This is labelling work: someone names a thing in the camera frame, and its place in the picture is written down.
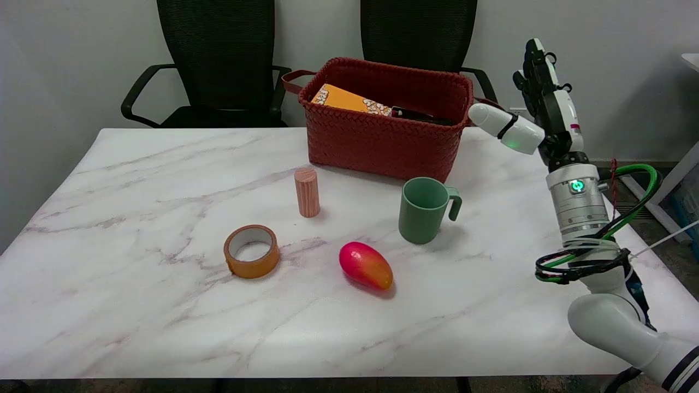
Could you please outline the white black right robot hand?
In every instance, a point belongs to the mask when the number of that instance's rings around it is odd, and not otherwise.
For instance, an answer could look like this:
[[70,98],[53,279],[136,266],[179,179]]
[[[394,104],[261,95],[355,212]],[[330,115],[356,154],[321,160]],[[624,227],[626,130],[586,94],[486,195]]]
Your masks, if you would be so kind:
[[526,43],[522,69],[513,82],[532,120],[481,102],[469,108],[469,120],[516,152],[540,154],[549,172],[572,164],[589,164],[569,83],[556,74],[557,57],[538,38]]

